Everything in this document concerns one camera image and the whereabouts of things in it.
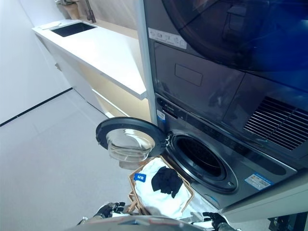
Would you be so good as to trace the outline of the robot left black hand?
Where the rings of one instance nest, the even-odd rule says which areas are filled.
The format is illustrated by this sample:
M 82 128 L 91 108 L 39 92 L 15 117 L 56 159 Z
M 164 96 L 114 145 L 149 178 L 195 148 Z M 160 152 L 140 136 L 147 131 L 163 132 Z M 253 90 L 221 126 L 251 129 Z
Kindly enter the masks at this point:
M 108 203 L 99 208 L 95 216 L 111 218 L 114 213 L 120 214 L 124 211 L 125 202 Z

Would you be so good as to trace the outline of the robot right black hand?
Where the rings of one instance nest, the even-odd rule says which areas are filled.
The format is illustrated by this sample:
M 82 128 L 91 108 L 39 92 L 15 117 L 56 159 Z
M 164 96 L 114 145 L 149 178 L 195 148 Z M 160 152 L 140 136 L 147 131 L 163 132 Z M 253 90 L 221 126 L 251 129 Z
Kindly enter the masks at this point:
M 208 220 L 210 219 L 212 221 L 212 226 L 216 231 L 218 230 L 220 224 L 227 223 L 226 219 L 219 213 L 203 212 L 202 214 Z

